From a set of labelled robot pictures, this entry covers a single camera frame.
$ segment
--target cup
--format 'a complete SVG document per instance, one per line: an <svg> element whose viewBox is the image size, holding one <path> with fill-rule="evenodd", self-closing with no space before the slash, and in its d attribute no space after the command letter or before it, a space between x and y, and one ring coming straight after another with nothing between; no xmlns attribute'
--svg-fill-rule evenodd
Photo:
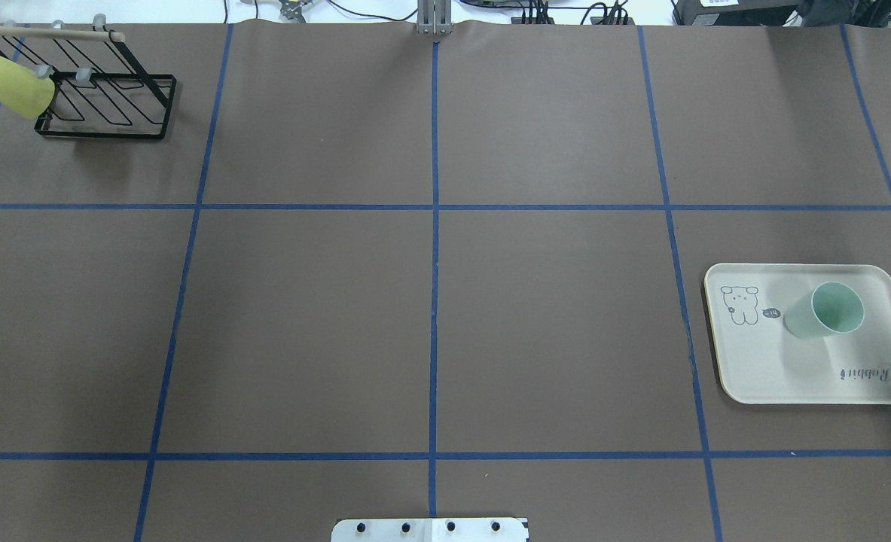
<svg viewBox="0 0 891 542"><path fill-rule="evenodd" d="M848 285L824 282L790 306L783 323L800 339L846 335L864 323L864 302Z"/></svg>

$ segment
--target yellow cup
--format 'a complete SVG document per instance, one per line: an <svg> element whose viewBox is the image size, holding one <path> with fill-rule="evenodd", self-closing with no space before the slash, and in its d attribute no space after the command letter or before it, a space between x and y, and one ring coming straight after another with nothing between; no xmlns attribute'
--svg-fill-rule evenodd
<svg viewBox="0 0 891 542"><path fill-rule="evenodd" d="M49 77L40 79L31 69L0 56L0 103L25 119L36 119L50 107L55 92Z"/></svg>

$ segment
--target tray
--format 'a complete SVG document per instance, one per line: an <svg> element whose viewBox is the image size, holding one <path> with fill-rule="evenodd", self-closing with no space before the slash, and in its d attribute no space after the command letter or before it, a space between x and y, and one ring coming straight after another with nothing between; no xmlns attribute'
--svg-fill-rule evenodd
<svg viewBox="0 0 891 542"><path fill-rule="evenodd" d="M823 282L865 306L854 333L797 339L789 306ZM891 404L891 278L873 265L718 263L703 279L720 383L747 404Z"/></svg>

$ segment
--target bear cartoon print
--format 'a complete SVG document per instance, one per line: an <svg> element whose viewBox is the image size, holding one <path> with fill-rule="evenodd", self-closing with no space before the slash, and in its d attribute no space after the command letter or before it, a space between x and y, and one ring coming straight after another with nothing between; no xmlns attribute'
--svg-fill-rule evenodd
<svg viewBox="0 0 891 542"><path fill-rule="evenodd" d="M759 320L759 314L756 312L756 293L759 288L756 287L721 287L723 292L723 302L727 304L727 310L734 323L738 326L743 324L754 325Z"/></svg>

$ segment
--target black device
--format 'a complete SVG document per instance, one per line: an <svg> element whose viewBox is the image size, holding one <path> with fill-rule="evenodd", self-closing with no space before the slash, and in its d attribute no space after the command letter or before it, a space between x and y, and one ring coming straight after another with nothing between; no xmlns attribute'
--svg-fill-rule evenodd
<svg viewBox="0 0 891 542"><path fill-rule="evenodd" d="M854 13L854 20L847 21L850 24L871 28L885 27L890 22L891 0L858 0Z"/></svg>
<svg viewBox="0 0 891 542"><path fill-rule="evenodd" d="M783 26L799 4L800 0L678 0L676 17L687 26Z"/></svg>

